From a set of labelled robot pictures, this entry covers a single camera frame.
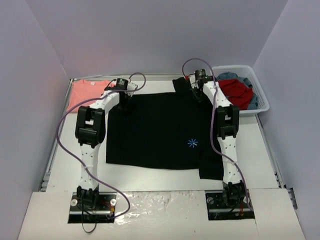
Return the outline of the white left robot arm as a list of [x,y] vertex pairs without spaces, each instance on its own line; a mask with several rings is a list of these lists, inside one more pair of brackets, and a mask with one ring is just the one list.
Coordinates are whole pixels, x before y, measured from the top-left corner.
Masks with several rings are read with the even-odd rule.
[[106,136],[106,114],[115,107],[124,109],[138,85],[123,78],[115,86],[107,86],[104,93],[89,106],[80,106],[77,112],[75,137],[81,150],[81,174],[76,196],[89,209],[101,203],[98,182],[98,156]]

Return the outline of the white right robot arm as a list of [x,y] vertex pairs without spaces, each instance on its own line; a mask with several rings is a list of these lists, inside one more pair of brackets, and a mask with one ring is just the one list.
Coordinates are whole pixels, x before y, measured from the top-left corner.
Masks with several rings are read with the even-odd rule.
[[191,77],[194,81],[191,90],[195,98],[210,100],[212,103],[212,116],[210,124],[210,140],[213,134],[219,142],[220,150],[215,145],[211,146],[215,153],[222,157],[222,202],[234,208],[247,194],[243,174],[237,164],[237,133],[239,131],[240,109],[233,105],[224,95],[215,76],[207,75],[204,69],[198,69]]

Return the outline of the black t-shirt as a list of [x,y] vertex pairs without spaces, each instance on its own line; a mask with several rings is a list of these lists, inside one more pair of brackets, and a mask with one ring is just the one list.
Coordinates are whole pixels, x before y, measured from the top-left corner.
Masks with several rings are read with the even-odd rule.
[[210,133],[212,103],[197,101],[183,78],[174,92],[135,94],[107,118],[106,162],[151,169],[197,169],[201,179],[222,180],[220,144]]

